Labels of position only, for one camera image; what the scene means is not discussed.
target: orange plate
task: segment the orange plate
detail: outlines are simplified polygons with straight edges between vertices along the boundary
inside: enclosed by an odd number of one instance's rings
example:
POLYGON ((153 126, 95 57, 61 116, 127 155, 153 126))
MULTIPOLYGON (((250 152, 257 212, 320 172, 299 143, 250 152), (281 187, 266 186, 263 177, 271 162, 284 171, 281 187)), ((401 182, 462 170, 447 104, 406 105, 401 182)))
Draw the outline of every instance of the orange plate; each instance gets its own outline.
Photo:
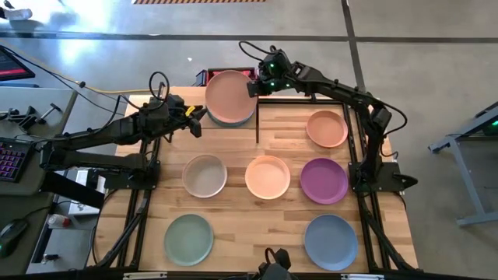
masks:
POLYGON ((247 166, 246 185, 252 194, 262 199, 275 199, 289 188, 289 167, 274 156, 259 156, 247 166))
POLYGON ((234 124, 247 120, 254 112, 258 98, 250 98, 246 75, 227 70, 214 76, 205 89, 205 105, 219 121, 234 124))
POLYGON ((306 133, 317 145, 333 148, 345 141, 348 136, 348 126, 341 116, 322 110, 308 119, 306 133))

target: purple plate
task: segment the purple plate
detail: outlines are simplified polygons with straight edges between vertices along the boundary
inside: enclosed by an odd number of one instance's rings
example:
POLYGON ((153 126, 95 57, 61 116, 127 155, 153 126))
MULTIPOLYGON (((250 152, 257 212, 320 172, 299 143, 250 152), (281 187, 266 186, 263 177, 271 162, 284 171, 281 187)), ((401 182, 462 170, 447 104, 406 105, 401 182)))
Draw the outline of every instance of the purple plate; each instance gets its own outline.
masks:
POLYGON ((313 159, 301 171, 301 187, 311 200, 330 205, 344 198, 348 176, 332 159, 313 159))

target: desk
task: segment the desk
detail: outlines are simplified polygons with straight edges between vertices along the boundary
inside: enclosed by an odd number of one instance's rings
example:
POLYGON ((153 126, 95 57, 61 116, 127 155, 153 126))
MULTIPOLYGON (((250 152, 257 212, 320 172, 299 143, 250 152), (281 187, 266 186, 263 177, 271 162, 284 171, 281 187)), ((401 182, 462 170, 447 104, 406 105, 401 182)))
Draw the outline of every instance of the desk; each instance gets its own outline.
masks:
MULTIPOLYGON (((76 94, 70 89, 29 89, 29 88, 0 88, 0 110, 16 108, 24 114, 28 105, 33 106, 38 114, 43 114, 54 103, 62 109, 62 112, 53 112, 47 117, 45 125, 35 124, 30 130, 34 135, 41 137, 53 137, 62 133, 69 114, 76 100, 76 94)), ((0 122, 0 135, 2 137, 14 137, 22 134, 17 124, 8 121, 0 122)), ((20 184, 41 185, 45 172, 38 167, 40 154, 35 153, 25 169, 25 174, 20 184)), ((0 187, 11 187, 11 185, 0 182, 0 187)), ((31 196, 0 196, 0 227, 16 218, 22 218, 28 212, 38 208, 47 207, 54 199, 51 193, 39 193, 31 196)), ((47 218, 48 209, 30 215, 29 228, 24 233, 18 247, 9 257, 0 259, 0 275, 20 275, 26 273, 34 247, 37 245, 40 231, 47 218)))
MULTIPOLYGON (((172 88, 187 105, 204 104, 205 88, 172 88)), ((131 96, 136 104, 147 102, 149 96, 131 96)), ((266 247, 287 249, 292 272, 325 272, 313 264, 303 248, 303 234, 307 224, 324 213, 346 219, 355 229, 359 252, 355 262, 346 269, 366 272, 367 263, 356 196, 349 189, 339 203, 319 205, 300 189, 300 171, 311 159, 329 157, 347 172, 350 159, 348 142, 334 149, 315 145, 306 135, 305 124, 317 110, 332 110, 343 115, 338 105, 260 105, 260 143, 255 141, 256 120, 253 117, 240 128, 221 128, 208 116, 202 119, 202 137, 194 138, 188 130, 175 132, 173 143, 161 142, 161 176, 153 192, 143 241, 141 271, 256 271, 264 261, 266 247), (228 168, 225 188, 213 198, 200 199, 183 189, 181 173, 184 165, 201 154, 218 156, 228 168), (289 190, 272 201, 256 198, 246 188, 244 173, 248 163, 257 156, 277 156, 286 162, 291 172, 289 190), (179 267, 171 263, 163 252, 163 238, 167 227, 178 216, 197 213, 205 217, 215 233, 210 255, 193 267, 179 267)), ((128 106, 126 114, 134 113, 128 106)), ((357 128, 353 129, 359 143, 357 128)), ((139 152, 140 144, 119 146, 117 154, 124 156, 139 152)), ((390 146, 384 145, 385 152, 390 146)), ((96 255, 101 259, 121 234, 125 224, 130 191, 119 191, 106 203, 96 231, 96 255)), ((379 193, 379 204, 385 232, 400 254, 412 266, 416 256, 410 228, 400 198, 379 193)), ((380 263, 377 238, 373 238, 377 263, 380 263)), ((135 236, 128 246, 128 261, 135 236)))

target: yellow tag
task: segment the yellow tag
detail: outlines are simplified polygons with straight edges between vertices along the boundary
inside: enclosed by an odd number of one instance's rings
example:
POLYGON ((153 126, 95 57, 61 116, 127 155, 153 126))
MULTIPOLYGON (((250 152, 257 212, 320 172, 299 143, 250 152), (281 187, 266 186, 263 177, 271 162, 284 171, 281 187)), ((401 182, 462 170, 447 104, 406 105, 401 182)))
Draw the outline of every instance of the yellow tag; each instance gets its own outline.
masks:
POLYGON ((190 113, 192 113, 193 111, 195 110, 195 106, 190 106, 188 109, 187 109, 187 112, 185 112, 185 116, 190 116, 190 113))

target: plate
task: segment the plate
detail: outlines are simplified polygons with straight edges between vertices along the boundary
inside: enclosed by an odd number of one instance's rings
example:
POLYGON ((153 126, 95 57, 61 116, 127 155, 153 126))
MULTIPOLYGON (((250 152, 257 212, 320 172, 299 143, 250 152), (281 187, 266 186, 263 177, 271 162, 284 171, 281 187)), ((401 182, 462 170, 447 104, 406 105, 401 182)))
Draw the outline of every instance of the plate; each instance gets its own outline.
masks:
POLYGON ((225 124, 247 120, 254 113, 258 98, 250 98, 246 75, 227 70, 214 76, 205 90, 205 105, 209 114, 225 124))
POLYGON ((211 118, 211 120, 213 122, 215 122, 215 124, 221 126, 221 127, 224 127, 224 128, 237 128, 237 127, 240 127, 242 124, 245 124, 247 121, 249 121, 252 117, 252 114, 245 120, 242 120, 242 121, 239 121, 239 122, 236 122, 236 123, 232 123, 232 124, 228 124, 228 123, 225 123, 225 122, 222 122, 220 120, 218 120, 217 118, 215 118, 215 116, 213 116, 211 114, 211 112, 209 112, 208 110, 208 116, 211 118))
POLYGON ((356 259, 358 240, 354 229, 343 218, 320 215, 306 228, 304 248, 320 268, 341 271, 356 259))
POLYGON ((181 179, 189 194, 197 198, 210 198, 223 189, 226 177, 226 166, 221 159, 202 155, 187 163, 181 179))
POLYGON ((187 214, 175 219, 164 235, 164 251, 180 266, 200 263, 212 249, 214 235, 208 221, 199 215, 187 214))
POLYGON ((274 156, 259 156, 247 166, 246 185, 258 198, 275 199, 289 188, 289 167, 274 156))
POLYGON ((306 133, 317 145, 334 148, 348 136, 348 126, 338 114, 321 110, 311 115, 306 124, 306 133))
POLYGON ((344 198, 348 191, 348 176, 332 159, 313 159, 301 171, 301 187, 313 201, 330 205, 344 198))

